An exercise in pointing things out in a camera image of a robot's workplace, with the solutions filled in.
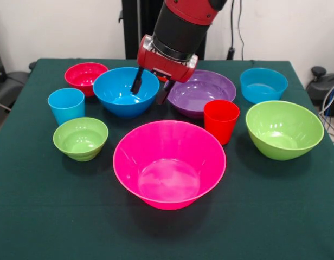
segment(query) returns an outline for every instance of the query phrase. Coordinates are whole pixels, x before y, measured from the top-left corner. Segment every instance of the magenta bowl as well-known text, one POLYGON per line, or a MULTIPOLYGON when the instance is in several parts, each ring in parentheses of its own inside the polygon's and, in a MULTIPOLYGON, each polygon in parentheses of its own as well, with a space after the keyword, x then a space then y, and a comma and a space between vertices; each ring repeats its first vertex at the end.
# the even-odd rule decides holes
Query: magenta bowl
POLYGON ((236 87, 225 76, 198 69, 187 82, 175 83, 168 100, 183 115, 201 119, 206 103, 215 99, 233 101, 236 94, 236 87))
POLYGON ((118 144, 113 167, 128 191, 161 210, 177 210, 211 191, 226 167, 220 143, 181 121, 142 125, 118 144))

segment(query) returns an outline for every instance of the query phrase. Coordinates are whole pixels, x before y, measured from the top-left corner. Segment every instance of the red cup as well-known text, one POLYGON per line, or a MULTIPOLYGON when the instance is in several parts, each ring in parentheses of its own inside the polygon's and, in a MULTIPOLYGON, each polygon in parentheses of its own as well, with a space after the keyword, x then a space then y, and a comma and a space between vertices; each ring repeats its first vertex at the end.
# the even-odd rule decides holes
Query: red cup
POLYGON ((222 145, 230 141, 239 117, 239 107, 227 100, 212 100, 204 107, 205 130, 222 145))

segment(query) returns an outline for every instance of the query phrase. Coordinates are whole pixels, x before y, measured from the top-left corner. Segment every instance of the white wall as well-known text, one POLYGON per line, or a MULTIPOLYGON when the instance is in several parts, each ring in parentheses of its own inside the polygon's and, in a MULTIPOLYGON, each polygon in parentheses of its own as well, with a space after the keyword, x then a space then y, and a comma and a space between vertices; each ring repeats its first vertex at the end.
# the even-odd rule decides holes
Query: white wall
POLYGON ((121 0, 0 0, 7 71, 40 57, 125 58, 121 0))
MULTIPOLYGON (((228 0, 209 29, 207 59, 226 58, 230 5, 228 0)), ((7 71, 26 70, 39 57, 124 59, 120 10, 121 0, 0 0, 0 52, 7 71)), ((334 0, 243 0, 241 31, 245 59, 290 60, 303 84, 316 64, 334 72, 334 0)), ((237 31, 235 48, 239 59, 237 31)))
MULTIPOLYGON (((334 72, 334 0, 242 0, 241 32, 248 60, 289 60, 304 85, 310 68, 334 72)), ((237 33, 239 0, 235 0, 235 59, 240 59, 237 33)), ((206 58, 225 59, 230 46, 230 6, 208 32, 206 58)))

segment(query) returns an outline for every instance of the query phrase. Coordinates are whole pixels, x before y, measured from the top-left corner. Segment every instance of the small green bowl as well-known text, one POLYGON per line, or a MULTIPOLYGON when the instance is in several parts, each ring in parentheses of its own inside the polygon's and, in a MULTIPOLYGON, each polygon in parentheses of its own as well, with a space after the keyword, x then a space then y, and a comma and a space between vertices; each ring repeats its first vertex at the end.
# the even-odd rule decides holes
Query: small green bowl
POLYGON ((108 128, 96 118, 76 118, 59 126, 54 145, 76 161, 90 161, 101 151, 108 138, 108 128))
POLYGON ((323 124, 313 112, 286 101, 266 101, 251 107, 246 124, 255 146, 274 160, 299 157, 324 137, 323 124))

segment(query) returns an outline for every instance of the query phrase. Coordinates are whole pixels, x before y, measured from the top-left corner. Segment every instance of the bowl rim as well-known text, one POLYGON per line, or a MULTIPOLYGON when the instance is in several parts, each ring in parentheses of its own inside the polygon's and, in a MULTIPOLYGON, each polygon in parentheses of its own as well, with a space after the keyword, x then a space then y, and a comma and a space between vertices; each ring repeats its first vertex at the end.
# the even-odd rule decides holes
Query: bowl rim
MULTIPOLYGON (((223 99, 223 100, 227 100, 227 101, 233 102, 233 100, 235 100, 235 98, 237 97, 237 88, 236 88, 236 85, 235 85, 235 84, 232 82, 232 80, 230 80, 228 77, 226 77, 226 76, 224 76, 224 75, 222 75, 222 74, 220 74, 220 73, 217 73, 217 72, 214 72, 214 71, 211 71, 211 70, 205 70, 205 69, 196 69, 195 72, 193 73, 193 75, 194 75, 196 72, 207 72, 207 73, 209 73, 209 74, 215 74, 215 75, 224 77, 226 80, 228 80, 228 81, 230 82, 231 87, 233 87, 235 93, 234 93, 234 97, 233 97, 232 100, 227 100, 227 99, 223 99)), ((184 107, 179 106, 178 104, 176 104, 175 102, 173 102, 172 100, 170 100, 169 95, 167 96, 167 99, 168 99, 168 101, 169 101, 173 106, 175 106, 175 107, 177 107, 177 108, 180 108, 180 109, 183 109, 183 110, 186 110, 186 111, 190 111, 190 112, 203 113, 204 108, 202 108, 201 110, 189 110, 189 109, 186 109, 186 108, 184 108, 184 107)))
POLYGON ((159 120, 159 121, 153 121, 153 122, 149 122, 149 123, 145 123, 144 125, 141 125, 141 126, 138 126, 137 128, 129 131, 127 134, 125 134, 125 136, 119 141, 119 143, 117 144, 116 148, 115 148, 115 151, 114 151, 114 154, 113 154, 113 168, 114 168, 114 174, 115 176, 117 177, 118 181, 123 185, 123 187, 125 189, 127 189, 129 192, 131 192, 132 194, 136 195, 138 198, 140 199, 143 199, 143 200, 148 200, 150 202, 155 202, 155 203, 163 203, 163 204, 175 204, 175 203, 184 203, 184 202, 189 202, 189 201, 192 201, 192 200, 196 200, 198 198, 201 198, 203 195, 207 194, 208 192, 210 192, 212 189, 214 189, 218 183, 221 181, 222 177, 224 176, 225 174, 225 169, 226 169, 226 165, 227 165, 227 158, 226 158, 226 154, 225 154, 225 151, 222 147, 222 145, 219 143, 219 141, 212 135, 210 134, 207 130, 203 129, 202 127, 200 126, 197 126, 197 125, 194 125, 193 123, 188 123, 188 122, 184 122, 184 121, 178 121, 178 120, 159 120), (224 161, 224 164, 223 164, 223 169, 222 169, 222 173, 220 174, 219 176, 219 179, 210 187, 208 188, 206 191, 196 195, 196 196, 193 196, 192 198, 189 198, 189 199, 185 199, 185 200, 179 200, 179 201, 163 201, 163 200, 155 200, 155 199, 150 199, 148 197, 145 197, 145 196, 142 196, 142 195, 139 195, 137 194, 136 192, 132 191, 130 188, 128 188, 122 181, 121 179, 118 177, 118 174, 117 174, 117 170, 116 170, 116 166, 115 166, 115 155, 117 153, 117 150, 118 150, 118 147, 120 146, 121 142, 123 142, 124 139, 127 138, 127 136, 129 136, 131 133, 137 131, 138 129, 140 129, 141 127, 145 127, 147 125, 151 125, 151 124, 164 124, 164 123, 171 123, 171 124, 184 124, 184 125, 189 125, 189 126, 193 126, 195 128, 198 128, 200 130, 202 130, 205 134, 207 134, 208 136, 211 136, 217 143, 217 145, 219 146, 220 148, 220 151, 222 151, 222 158, 223 158, 223 161, 224 161))
POLYGON ((275 92, 275 93, 279 93, 279 94, 280 94, 280 93, 283 93, 283 92, 287 89, 287 87, 288 87, 288 80, 287 80, 286 76, 285 76, 283 73, 280 73, 280 72, 278 72, 278 71, 276 71, 276 70, 274 70, 274 69, 269 69, 269 68, 264 68, 264 67, 257 67, 257 68, 246 69, 245 71, 243 71, 243 72, 241 73, 241 75, 240 75, 240 77, 239 77, 239 80, 240 80, 240 83, 241 83, 241 89, 243 89, 243 86, 242 86, 242 80, 243 80, 243 77, 245 76, 245 73, 247 73, 247 72, 249 72, 249 71, 251 71, 251 70, 266 70, 266 71, 270 71, 270 72, 273 72, 273 73, 276 73, 276 74, 282 76, 282 77, 284 78, 284 81, 285 81, 284 88, 283 88, 282 90, 275 90, 275 89, 274 89, 274 92, 275 92))
POLYGON ((293 102, 289 102, 289 101, 283 101, 283 100, 269 100, 269 101, 264 101, 264 102, 260 102, 260 103, 257 103, 255 105, 253 105, 247 112, 246 116, 245 116, 245 122, 246 122, 246 125, 247 125, 247 128, 248 130, 256 137, 258 138, 261 142, 265 143, 266 145, 269 145, 271 147, 274 147, 274 148, 278 148, 278 149, 282 149, 282 150, 285 150, 285 151, 303 151, 303 150, 307 150, 309 148, 313 148, 315 146, 317 146, 321 141, 322 139, 324 138, 324 135, 325 135, 325 129, 324 129, 324 126, 322 124, 322 122, 320 121, 319 117, 317 117, 312 111, 310 111, 309 109, 299 105, 299 104, 296 104, 296 103, 293 103, 293 102), (319 138, 319 140, 313 144, 313 145, 310 145, 310 146, 306 146, 306 147, 303 147, 303 148, 283 148, 283 147, 278 147, 278 146, 274 146, 274 145, 271 145, 269 143, 267 143, 266 141, 263 141, 258 135, 256 135, 253 130, 250 128, 249 124, 248 124, 248 115, 249 115, 249 112, 256 106, 259 106, 260 104, 263 104, 263 103, 286 103, 286 104, 289 104, 289 105, 293 105, 293 106, 296 106, 298 108, 301 108, 303 110, 306 110, 309 114, 311 114, 315 119, 317 119, 317 122, 319 124, 319 126, 321 127, 321 129, 323 130, 322 132, 322 135, 321 137, 319 138))
POLYGON ((105 143, 105 142, 107 141, 107 139, 108 139, 108 136, 109 136, 109 130, 108 130, 107 125, 106 125, 103 121, 101 121, 101 120, 99 120, 99 119, 97 119, 97 118, 90 118, 90 117, 88 117, 88 116, 84 116, 84 117, 81 117, 81 118, 74 118, 74 119, 68 120, 68 121, 64 122, 63 124, 59 125, 58 128, 54 131, 54 134, 53 134, 53 143, 54 143, 54 145, 56 146, 56 148, 59 149, 62 153, 68 153, 68 154, 73 154, 73 155, 76 155, 76 154, 85 154, 85 153, 92 152, 92 151, 96 150, 98 147, 101 147, 102 145, 104 145, 104 143, 105 143), (98 122, 99 124, 105 126, 105 129, 106 129, 106 136, 105 136, 105 138, 103 139, 103 142, 101 142, 101 144, 100 144, 99 146, 97 146, 97 147, 91 149, 90 151, 82 152, 82 153, 69 152, 69 151, 66 151, 66 150, 62 149, 61 147, 59 147, 59 146, 56 144, 56 142, 55 142, 55 138, 56 138, 56 133, 61 129, 61 127, 64 127, 67 123, 69 123, 69 122, 71 122, 71 121, 76 121, 76 120, 78 121, 78 120, 83 120, 83 119, 90 119, 90 120, 92 120, 92 121, 96 121, 96 122, 98 122))
POLYGON ((143 103, 143 102, 146 102, 148 100, 150 100, 151 98, 155 97, 158 93, 158 91, 160 90, 160 81, 159 79, 157 78, 157 76, 153 73, 151 73, 150 71, 148 71, 147 69, 144 69, 146 70, 147 72, 149 72, 151 75, 154 76, 154 80, 156 80, 157 84, 156 84, 156 91, 153 92, 152 95, 150 95, 149 97, 147 97, 145 100, 142 100, 138 103, 132 103, 132 104, 117 104, 117 103, 114 103, 113 101, 107 101, 107 100, 104 100, 102 99, 97 93, 96 93, 96 90, 95 90, 95 85, 96 85, 96 82, 99 78, 101 78, 102 76, 104 76, 105 74, 107 73, 112 73, 112 72, 115 72, 116 70, 121 70, 121 69, 135 69, 135 70, 138 70, 137 67, 119 67, 119 68, 114 68, 114 69, 111 69, 111 70, 108 70, 104 73, 102 73, 94 82, 93 84, 93 92, 95 94, 95 96, 102 102, 105 102, 105 103, 109 103, 109 104, 112 104, 112 105, 116 105, 116 106, 131 106, 131 105, 136 105, 136 104, 140 104, 140 103, 143 103))
POLYGON ((91 87, 91 86, 94 85, 94 82, 93 82, 93 83, 90 83, 90 84, 87 84, 87 85, 74 84, 74 83, 71 83, 71 82, 67 79, 67 77, 66 77, 67 73, 69 73, 72 69, 74 69, 74 68, 76 68, 76 67, 78 67, 78 66, 80 66, 80 65, 84 65, 84 64, 91 64, 91 65, 95 64, 95 65, 99 65, 99 66, 103 67, 104 69, 106 69, 106 71, 105 71, 104 73, 106 73, 107 71, 109 71, 109 69, 108 69, 107 66, 105 66, 105 65, 103 65, 102 63, 99 63, 99 62, 81 62, 81 63, 77 63, 76 65, 73 65, 73 66, 69 67, 69 68, 66 70, 65 74, 63 75, 63 77, 65 78, 65 80, 66 80, 66 82, 67 82, 68 84, 70 84, 70 85, 72 85, 72 86, 77 86, 77 87, 79 87, 79 88, 81 88, 81 87, 86 88, 86 87, 91 87))

